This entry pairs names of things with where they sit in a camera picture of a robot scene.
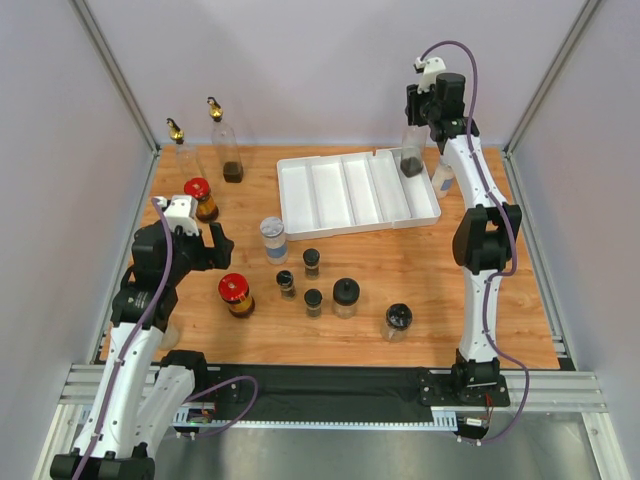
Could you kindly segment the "tall bottle dark contents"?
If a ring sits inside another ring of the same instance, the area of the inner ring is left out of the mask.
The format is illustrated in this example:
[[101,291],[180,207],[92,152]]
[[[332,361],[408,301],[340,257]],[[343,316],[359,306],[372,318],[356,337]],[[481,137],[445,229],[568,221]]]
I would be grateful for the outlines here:
[[425,126],[408,126],[403,133],[400,169],[407,178],[419,175],[424,169],[423,151],[427,135]]

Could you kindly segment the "clear oil bottle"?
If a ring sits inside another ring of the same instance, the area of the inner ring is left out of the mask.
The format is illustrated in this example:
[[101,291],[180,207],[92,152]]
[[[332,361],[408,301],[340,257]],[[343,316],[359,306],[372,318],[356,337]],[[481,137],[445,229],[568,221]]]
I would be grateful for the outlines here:
[[175,160],[185,181],[193,178],[206,178],[205,169],[200,161],[199,153],[194,145],[185,139],[184,131],[170,117],[166,119],[169,138],[175,146]]

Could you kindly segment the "oil bottle with dark sauce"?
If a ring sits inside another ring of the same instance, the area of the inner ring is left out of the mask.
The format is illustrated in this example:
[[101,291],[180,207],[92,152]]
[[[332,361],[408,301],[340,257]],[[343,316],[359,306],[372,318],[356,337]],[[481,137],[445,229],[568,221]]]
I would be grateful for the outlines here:
[[207,104],[212,120],[211,142],[221,163],[223,178],[227,183],[241,183],[244,168],[233,128],[225,120],[224,110],[213,96],[207,98]]

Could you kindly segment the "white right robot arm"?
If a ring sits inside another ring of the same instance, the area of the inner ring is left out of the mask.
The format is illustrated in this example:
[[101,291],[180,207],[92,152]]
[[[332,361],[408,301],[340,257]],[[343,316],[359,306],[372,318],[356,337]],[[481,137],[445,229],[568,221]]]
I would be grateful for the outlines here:
[[452,241],[465,285],[464,331],[456,361],[469,367],[494,367],[500,357],[492,333],[497,297],[507,264],[517,264],[515,241],[522,212],[497,187],[479,131],[465,114],[465,77],[446,71],[433,73],[425,67],[419,72],[419,83],[407,88],[408,123],[430,129],[441,163],[452,169],[465,205]]

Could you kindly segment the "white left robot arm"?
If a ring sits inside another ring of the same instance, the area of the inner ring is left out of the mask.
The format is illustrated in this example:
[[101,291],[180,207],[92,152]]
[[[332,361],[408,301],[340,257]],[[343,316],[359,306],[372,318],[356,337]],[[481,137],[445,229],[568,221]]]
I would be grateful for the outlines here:
[[132,263],[112,301],[111,339],[98,391],[70,452],[54,457],[54,479],[151,479],[155,457],[170,421],[185,400],[209,389],[201,352],[172,350],[149,394],[143,389],[170,315],[177,287],[192,271],[226,270],[234,248],[220,223],[209,225],[212,246],[201,231],[164,220],[139,229]]

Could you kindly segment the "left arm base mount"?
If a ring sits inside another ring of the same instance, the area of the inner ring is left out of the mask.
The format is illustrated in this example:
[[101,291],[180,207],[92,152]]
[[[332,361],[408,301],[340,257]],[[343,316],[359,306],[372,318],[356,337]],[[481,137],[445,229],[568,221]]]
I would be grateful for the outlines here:
[[[244,419],[252,410],[258,393],[259,383],[254,376],[239,375],[221,380],[188,396],[184,404],[197,404],[197,407],[190,407],[186,417],[180,422],[174,420],[171,427],[178,438],[221,434]],[[224,407],[239,404],[243,404],[239,413],[229,419],[222,418]]]

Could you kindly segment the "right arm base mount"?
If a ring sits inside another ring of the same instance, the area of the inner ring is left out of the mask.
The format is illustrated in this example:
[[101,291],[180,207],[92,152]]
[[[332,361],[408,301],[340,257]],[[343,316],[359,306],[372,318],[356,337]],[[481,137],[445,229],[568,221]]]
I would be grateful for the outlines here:
[[508,407],[511,405],[505,377],[497,359],[492,362],[459,362],[450,370],[420,369],[420,402],[427,406]]

